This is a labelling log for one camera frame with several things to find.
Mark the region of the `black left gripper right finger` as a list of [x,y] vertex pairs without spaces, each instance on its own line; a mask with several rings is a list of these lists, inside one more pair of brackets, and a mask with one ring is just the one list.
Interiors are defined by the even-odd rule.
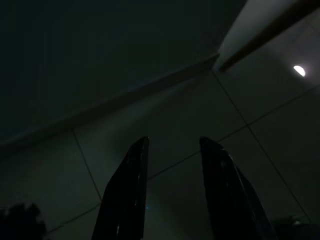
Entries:
[[199,145],[214,239],[275,239],[275,231],[255,189],[230,154],[208,137],[201,137]]

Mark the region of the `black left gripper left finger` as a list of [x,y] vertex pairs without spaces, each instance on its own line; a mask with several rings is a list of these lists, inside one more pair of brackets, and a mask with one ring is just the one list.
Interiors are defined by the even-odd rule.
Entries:
[[144,237],[149,138],[128,149],[108,182],[94,226],[93,240],[141,240]]

